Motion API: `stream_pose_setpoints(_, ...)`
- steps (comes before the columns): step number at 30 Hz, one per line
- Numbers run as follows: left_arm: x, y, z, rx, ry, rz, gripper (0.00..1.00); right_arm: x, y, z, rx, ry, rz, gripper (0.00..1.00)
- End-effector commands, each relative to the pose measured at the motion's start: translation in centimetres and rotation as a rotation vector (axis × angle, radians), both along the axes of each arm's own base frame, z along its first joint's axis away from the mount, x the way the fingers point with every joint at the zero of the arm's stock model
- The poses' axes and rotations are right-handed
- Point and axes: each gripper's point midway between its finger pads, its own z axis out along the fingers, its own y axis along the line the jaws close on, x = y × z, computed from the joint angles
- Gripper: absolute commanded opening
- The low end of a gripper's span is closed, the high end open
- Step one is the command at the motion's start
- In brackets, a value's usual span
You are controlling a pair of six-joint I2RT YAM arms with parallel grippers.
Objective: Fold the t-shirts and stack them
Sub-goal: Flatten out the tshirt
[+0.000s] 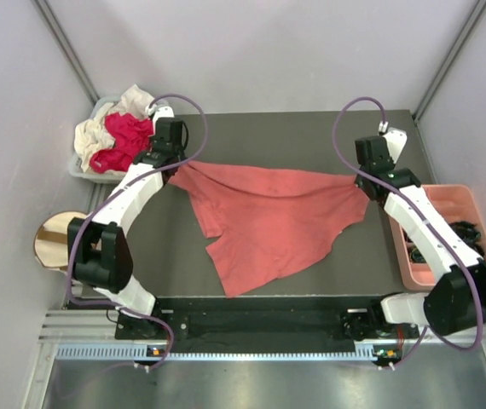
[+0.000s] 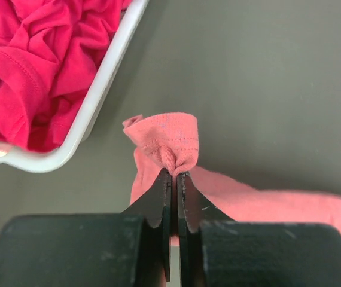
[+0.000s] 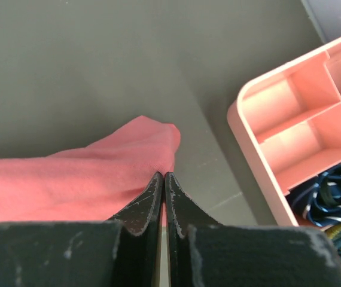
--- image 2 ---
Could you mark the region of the salmon pink t-shirt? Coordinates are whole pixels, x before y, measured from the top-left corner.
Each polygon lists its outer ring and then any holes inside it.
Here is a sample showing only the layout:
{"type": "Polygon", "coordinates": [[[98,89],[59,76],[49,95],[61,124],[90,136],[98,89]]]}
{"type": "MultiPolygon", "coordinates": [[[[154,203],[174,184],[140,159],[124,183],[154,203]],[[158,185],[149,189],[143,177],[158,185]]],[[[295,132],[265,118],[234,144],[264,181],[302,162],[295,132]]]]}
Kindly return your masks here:
{"type": "Polygon", "coordinates": [[[197,189],[237,221],[320,222],[341,232],[341,197],[290,190],[258,190],[220,173],[197,166],[199,134],[197,118],[182,112],[123,122],[123,131],[136,145],[137,174],[132,185],[135,202],[154,183],[162,168],[172,176],[190,172],[197,189]]]}

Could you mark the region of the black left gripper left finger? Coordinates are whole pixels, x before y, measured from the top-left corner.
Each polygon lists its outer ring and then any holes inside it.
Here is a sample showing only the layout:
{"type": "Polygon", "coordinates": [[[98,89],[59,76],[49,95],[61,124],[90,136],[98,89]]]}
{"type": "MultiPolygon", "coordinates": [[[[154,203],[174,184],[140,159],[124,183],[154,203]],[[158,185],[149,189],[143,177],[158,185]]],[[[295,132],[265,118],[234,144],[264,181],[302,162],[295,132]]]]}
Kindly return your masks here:
{"type": "Polygon", "coordinates": [[[139,237],[135,282],[170,281],[172,177],[162,169],[152,186],[123,215],[139,216],[143,225],[139,237]]]}

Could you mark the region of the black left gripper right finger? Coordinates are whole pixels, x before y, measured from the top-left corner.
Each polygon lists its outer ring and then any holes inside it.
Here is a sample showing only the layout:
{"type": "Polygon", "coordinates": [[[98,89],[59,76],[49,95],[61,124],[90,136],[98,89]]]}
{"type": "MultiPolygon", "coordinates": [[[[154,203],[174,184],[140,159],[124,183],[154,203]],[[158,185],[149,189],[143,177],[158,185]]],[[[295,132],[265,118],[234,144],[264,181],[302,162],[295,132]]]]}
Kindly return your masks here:
{"type": "Polygon", "coordinates": [[[177,220],[182,286],[234,286],[233,240],[236,222],[194,185],[177,176],[177,220]]]}

